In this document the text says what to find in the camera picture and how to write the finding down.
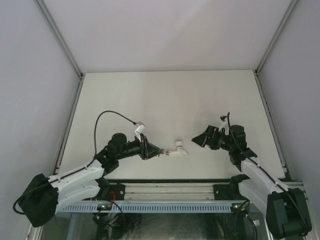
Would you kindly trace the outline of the white plastic water faucet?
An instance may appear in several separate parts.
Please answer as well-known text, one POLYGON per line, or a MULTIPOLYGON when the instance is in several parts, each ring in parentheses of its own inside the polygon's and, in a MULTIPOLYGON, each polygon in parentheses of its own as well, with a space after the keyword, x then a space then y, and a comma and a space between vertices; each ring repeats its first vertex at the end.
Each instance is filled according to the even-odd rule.
POLYGON ((175 142, 176 150, 168 150, 166 151, 166 155, 169 157, 186 157, 188 156, 188 152, 183 147, 183 141, 177 140, 175 142))

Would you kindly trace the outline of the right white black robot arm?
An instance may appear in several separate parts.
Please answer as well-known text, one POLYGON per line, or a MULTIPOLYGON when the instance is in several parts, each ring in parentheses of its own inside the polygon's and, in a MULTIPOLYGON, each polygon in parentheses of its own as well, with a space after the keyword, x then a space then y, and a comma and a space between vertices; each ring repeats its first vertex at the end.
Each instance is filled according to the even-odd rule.
POLYGON ((245 197, 263 214, 267 227, 275 239, 306 236, 312 230, 305 194, 291 188, 264 169, 258 156, 248 147, 245 129, 232 125, 228 131, 209 125, 192 142, 211 150, 225 150, 231 163, 241 172, 229 187, 237 200, 245 197))

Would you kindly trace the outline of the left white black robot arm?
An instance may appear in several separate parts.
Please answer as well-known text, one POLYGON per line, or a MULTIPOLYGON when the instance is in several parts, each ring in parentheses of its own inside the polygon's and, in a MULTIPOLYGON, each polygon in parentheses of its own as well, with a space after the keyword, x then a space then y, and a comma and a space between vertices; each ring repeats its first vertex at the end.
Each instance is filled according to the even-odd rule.
POLYGON ((33 227, 41 227, 74 203, 95 197, 106 199, 110 188, 104 177, 119 167, 119 160, 133 156, 148 160, 164 152, 143 134, 128 141, 125 134, 116 133, 91 161, 62 174, 36 175, 17 204, 33 227))

